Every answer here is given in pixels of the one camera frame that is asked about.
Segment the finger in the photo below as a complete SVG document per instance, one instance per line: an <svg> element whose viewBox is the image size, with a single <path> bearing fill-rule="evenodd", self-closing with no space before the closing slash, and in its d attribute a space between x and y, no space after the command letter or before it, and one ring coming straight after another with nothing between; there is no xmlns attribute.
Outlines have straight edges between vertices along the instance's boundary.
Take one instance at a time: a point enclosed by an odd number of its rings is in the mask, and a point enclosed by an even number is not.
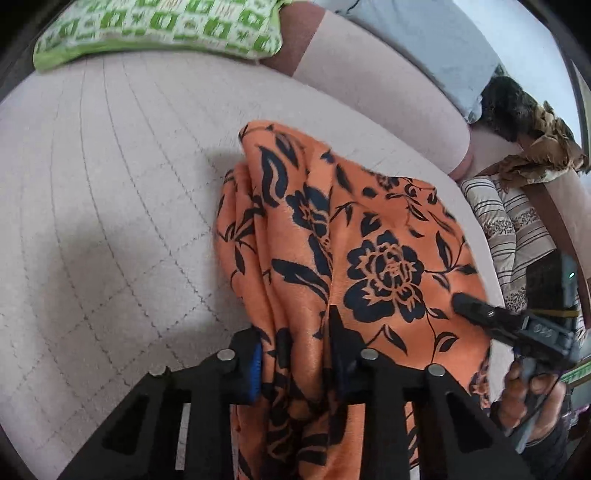
<svg viewBox="0 0 591 480"><path fill-rule="evenodd" d="M537 430L545 434L554 428L558 418L560 417L565 395L566 385L562 382L558 382L553 390L549 393L548 399L544 404L544 408L542 408L540 416L535 422L535 427Z"/></svg>
<svg viewBox="0 0 591 480"><path fill-rule="evenodd" d="M501 395L501 400L518 400L523 403L527 395L527 385L524 384L519 378L511 380L505 384L505 389Z"/></svg>
<svg viewBox="0 0 591 480"><path fill-rule="evenodd" d="M556 383L558 375L544 374L531 379L530 389L535 395L547 395Z"/></svg>
<svg viewBox="0 0 591 480"><path fill-rule="evenodd" d="M498 419L505 428L514 429L525 415L527 415L527 409L522 402L508 400L501 405Z"/></svg>
<svg viewBox="0 0 591 480"><path fill-rule="evenodd" d="M506 427L511 427L509 423L519 422L527 415L527 408L522 400L518 398L504 398L499 408L499 418L502 413L503 418L508 420Z"/></svg>
<svg viewBox="0 0 591 480"><path fill-rule="evenodd" d="M520 375L521 375L521 363L518 362L517 360L515 360L511 364L511 368L509 369L509 372L505 376L505 385L507 385L507 383L511 382L512 380L517 380Z"/></svg>

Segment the sofa armrest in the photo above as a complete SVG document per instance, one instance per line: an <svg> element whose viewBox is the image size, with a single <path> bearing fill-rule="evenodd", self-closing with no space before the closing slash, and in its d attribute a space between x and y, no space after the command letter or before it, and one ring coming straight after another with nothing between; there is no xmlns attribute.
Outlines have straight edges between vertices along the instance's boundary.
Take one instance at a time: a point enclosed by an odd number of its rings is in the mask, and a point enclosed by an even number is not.
<svg viewBox="0 0 591 480"><path fill-rule="evenodd" d="M280 13L283 47L261 63L364 114L458 179L472 160L462 114L418 68L372 34L315 4Z"/></svg>

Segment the light blue cushion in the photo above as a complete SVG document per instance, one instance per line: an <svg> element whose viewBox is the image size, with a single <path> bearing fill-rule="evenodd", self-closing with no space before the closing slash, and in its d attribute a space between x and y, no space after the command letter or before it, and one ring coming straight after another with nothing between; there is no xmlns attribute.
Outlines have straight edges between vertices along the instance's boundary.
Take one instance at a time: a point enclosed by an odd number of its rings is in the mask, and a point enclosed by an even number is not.
<svg viewBox="0 0 591 480"><path fill-rule="evenodd" d="M501 63L452 0L351 0L340 15L370 31L423 71L470 123Z"/></svg>

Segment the dark fur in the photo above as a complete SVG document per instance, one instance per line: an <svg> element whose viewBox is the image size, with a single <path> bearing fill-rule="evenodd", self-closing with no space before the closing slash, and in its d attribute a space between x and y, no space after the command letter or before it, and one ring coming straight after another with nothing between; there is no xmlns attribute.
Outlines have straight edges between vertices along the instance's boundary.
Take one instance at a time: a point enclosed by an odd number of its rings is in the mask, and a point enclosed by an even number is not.
<svg viewBox="0 0 591 480"><path fill-rule="evenodd" d="M519 134L534 138L534 111L537 102L510 77L493 77L482 91L480 121L509 142L516 142Z"/></svg>

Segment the grid pattern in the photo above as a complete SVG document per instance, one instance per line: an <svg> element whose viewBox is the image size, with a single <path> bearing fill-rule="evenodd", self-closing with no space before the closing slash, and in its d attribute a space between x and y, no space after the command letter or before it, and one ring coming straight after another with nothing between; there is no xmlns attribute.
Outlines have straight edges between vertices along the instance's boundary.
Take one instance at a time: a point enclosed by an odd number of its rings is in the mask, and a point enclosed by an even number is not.
<svg viewBox="0 0 591 480"><path fill-rule="evenodd" d="M241 158L237 133L264 117L367 168L441 185L495 278L451 180L293 79L159 52L33 74L0 105L0 422L40 480L57 477L149 369L196 365L248 325L212 226Z"/></svg>

